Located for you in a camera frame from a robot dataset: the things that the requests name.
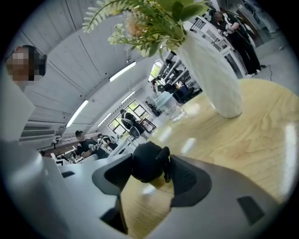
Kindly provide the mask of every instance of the ceiling panel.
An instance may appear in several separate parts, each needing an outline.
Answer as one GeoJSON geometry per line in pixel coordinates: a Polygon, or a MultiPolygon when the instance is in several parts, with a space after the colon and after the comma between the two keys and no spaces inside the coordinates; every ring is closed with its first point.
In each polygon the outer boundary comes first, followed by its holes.
{"type": "Polygon", "coordinates": [[[101,76],[77,35],[68,37],[52,50],[49,61],[85,92],[101,82],[101,76]]]}
{"type": "Polygon", "coordinates": [[[122,47],[120,52],[117,52],[115,46],[111,45],[107,40],[111,35],[110,23],[113,18],[115,17],[106,19],[90,33],[82,32],[79,34],[82,43],[102,78],[110,77],[126,63],[117,60],[118,57],[125,58],[126,52],[124,48],[122,47]]]}
{"type": "Polygon", "coordinates": [[[46,1],[26,21],[21,28],[25,36],[43,54],[48,54],[64,40],[75,27],[65,1],[46,1]]]}
{"type": "Polygon", "coordinates": [[[76,29],[82,27],[83,18],[88,7],[99,7],[96,0],[64,0],[76,29]]]}
{"type": "Polygon", "coordinates": [[[29,120],[63,123],[69,116],[63,112],[36,106],[29,120]]]}
{"type": "Polygon", "coordinates": [[[109,91],[107,86],[108,85],[104,86],[97,94],[94,95],[94,98],[100,101],[103,105],[106,105],[108,102],[114,100],[114,93],[109,91]]]}

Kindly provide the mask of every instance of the floor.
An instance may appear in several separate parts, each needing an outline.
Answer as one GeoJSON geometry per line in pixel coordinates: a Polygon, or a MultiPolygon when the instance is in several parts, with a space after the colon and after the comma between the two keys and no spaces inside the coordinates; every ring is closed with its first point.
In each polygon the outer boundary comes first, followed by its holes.
{"type": "Polygon", "coordinates": [[[254,78],[272,80],[299,96],[298,60],[283,35],[257,47],[256,54],[260,64],[268,67],[262,69],[254,78]]]}

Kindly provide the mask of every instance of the light wood tabletop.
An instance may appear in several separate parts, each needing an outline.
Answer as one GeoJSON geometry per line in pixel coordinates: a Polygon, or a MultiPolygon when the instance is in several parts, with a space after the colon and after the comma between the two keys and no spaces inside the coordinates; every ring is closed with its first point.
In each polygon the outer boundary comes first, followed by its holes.
{"type": "MultiPolygon", "coordinates": [[[[205,94],[183,108],[185,117],[167,121],[150,137],[171,154],[237,170],[279,202],[287,200],[299,164],[299,97],[270,81],[241,80],[243,113],[225,119],[205,94]]],[[[121,199],[129,235],[144,238],[169,213],[173,184],[130,177],[121,199]]]]}

